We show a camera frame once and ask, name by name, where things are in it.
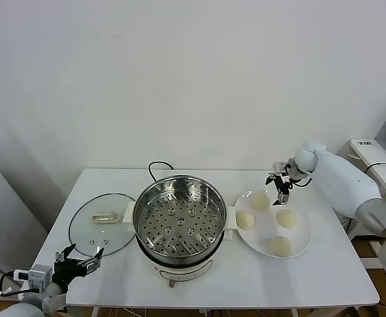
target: dough ball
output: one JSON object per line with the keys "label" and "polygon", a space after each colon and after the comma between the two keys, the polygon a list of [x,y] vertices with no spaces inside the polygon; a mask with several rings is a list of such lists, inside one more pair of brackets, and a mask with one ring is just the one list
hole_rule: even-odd
{"label": "dough ball", "polygon": [[256,218],[252,213],[247,211],[238,211],[236,213],[237,224],[241,229],[249,230],[252,229],[256,224]]}
{"label": "dough ball", "polygon": [[276,221],[280,226],[292,229],[297,226],[298,218],[291,210],[282,209],[276,213]]}
{"label": "dough ball", "polygon": [[291,240],[284,236],[277,236],[270,242],[273,253],[277,256],[287,257],[291,255]]}
{"label": "dough ball", "polygon": [[259,211],[266,211],[269,209],[269,205],[270,205],[269,198],[267,197],[266,193],[251,194],[251,197],[250,197],[251,208]]}

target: white table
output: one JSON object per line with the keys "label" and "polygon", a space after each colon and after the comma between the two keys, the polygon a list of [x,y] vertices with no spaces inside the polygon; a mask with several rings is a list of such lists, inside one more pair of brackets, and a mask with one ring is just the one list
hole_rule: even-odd
{"label": "white table", "polygon": [[[247,190],[264,186],[267,171],[155,170],[157,178],[190,174],[214,185],[227,205]],[[147,170],[86,169],[75,184],[35,264],[51,265],[56,251],[69,245],[68,226],[89,199],[108,192],[137,198],[151,183]],[[307,214],[313,241],[292,259],[274,259],[252,250],[235,232],[217,251],[216,261],[201,277],[173,289],[153,269],[135,240],[102,259],[102,266],[69,286],[73,306],[143,308],[299,308],[363,306],[379,295],[336,215],[310,185],[294,189],[289,204]],[[84,258],[77,252],[72,257]]]}

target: white plate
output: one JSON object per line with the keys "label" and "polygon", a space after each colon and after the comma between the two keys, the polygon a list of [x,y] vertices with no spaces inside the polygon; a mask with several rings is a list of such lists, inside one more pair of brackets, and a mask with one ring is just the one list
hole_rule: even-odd
{"label": "white plate", "polygon": [[[310,245],[311,242],[311,226],[307,217],[300,213],[297,209],[287,205],[278,205],[270,206],[267,211],[258,211],[251,208],[249,204],[249,197],[254,193],[262,193],[267,191],[257,191],[257,192],[246,192],[241,195],[235,204],[235,210],[238,211],[249,211],[254,214],[256,218],[256,224],[254,228],[250,230],[243,230],[238,227],[238,233],[243,238],[243,240],[251,246],[254,250],[273,258],[293,258],[298,256]],[[291,210],[297,215],[298,223],[297,226],[293,229],[286,229],[278,224],[276,221],[276,213],[282,209]],[[274,254],[270,247],[269,242],[272,238],[276,236],[284,236],[291,240],[292,251],[291,255],[288,257],[281,257]]]}

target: floor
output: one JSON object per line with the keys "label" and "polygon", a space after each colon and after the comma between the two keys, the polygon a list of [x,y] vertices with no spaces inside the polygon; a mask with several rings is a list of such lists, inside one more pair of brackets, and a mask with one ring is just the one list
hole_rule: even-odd
{"label": "floor", "polygon": [[[366,241],[354,241],[354,247],[357,250],[358,255],[361,258],[370,258],[374,257],[368,242]],[[369,275],[374,285],[376,286],[377,291],[381,297],[381,304],[386,306],[386,274],[381,269],[372,269],[369,270]],[[13,302],[1,301],[0,300],[0,311],[6,309],[6,307],[12,305]],[[80,308],[81,312],[85,316],[90,316],[92,308],[82,307]],[[379,317],[386,317],[386,309],[377,307]],[[144,309],[136,309],[135,312],[142,317],[145,317]],[[300,317],[306,317],[311,312],[311,309],[299,309],[298,314]],[[264,317],[291,317],[289,310],[261,310],[261,313],[264,314]],[[159,309],[148,309],[147,317],[203,317],[204,315],[199,314],[198,310],[159,310]],[[375,317],[375,310],[372,308],[361,308],[358,311],[360,317]],[[358,317],[358,315],[353,314],[352,310],[346,310],[338,314],[337,317]],[[101,308],[99,311],[99,317],[130,317],[133,316],[130,312],[125,311],[120,308],[118,311],[116,309],[110,308]],[[226,310],[215,310],[212,317],[258,317],[260,314],[256,310],[230,310],[229,314]],[[53,317],[61,317],[60,314],[54,314]]]}

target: pot lid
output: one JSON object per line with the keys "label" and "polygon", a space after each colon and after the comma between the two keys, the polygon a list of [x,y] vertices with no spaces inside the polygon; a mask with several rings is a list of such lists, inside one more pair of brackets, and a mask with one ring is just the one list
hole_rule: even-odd
{"label": "pot lid", "polygon": [[71,219],[68,229],[71,244],[86,256],[104,248],[103,256],[124,248],[134,237],[122,219],[133,198],[124,194],[99,195],[85,203]]}

